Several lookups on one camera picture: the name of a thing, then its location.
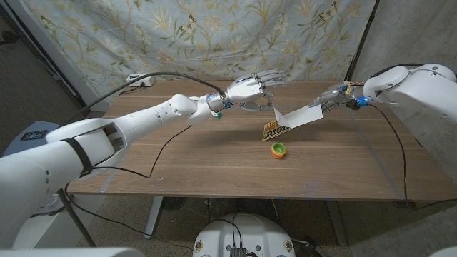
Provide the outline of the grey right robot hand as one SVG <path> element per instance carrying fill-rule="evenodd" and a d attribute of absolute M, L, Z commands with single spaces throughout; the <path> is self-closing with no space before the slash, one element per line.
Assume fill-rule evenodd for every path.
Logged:
<path fill-rule="evenodd" d="M 326 112 L 345 106 L 351 99 L 355 99 L 356 94 L 361 89 L 362 86 L 354 86 L 349 82 L 340 82 L 330 86 L 320 96 L 310 102 L 307 107 L 320 106 L 322 114 L 325 114 Z"/>

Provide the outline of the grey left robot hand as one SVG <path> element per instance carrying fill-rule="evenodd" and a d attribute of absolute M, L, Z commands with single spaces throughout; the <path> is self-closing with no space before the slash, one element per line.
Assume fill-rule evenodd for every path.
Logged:
<path fill-rule="evenodd" d="M 224 95 L 224 106 L 239 104 L 247 112 L 273 110 L 273 94 L 268 89 L 288 86 L 285 74 L 266 70 L 238 77 Z"/>

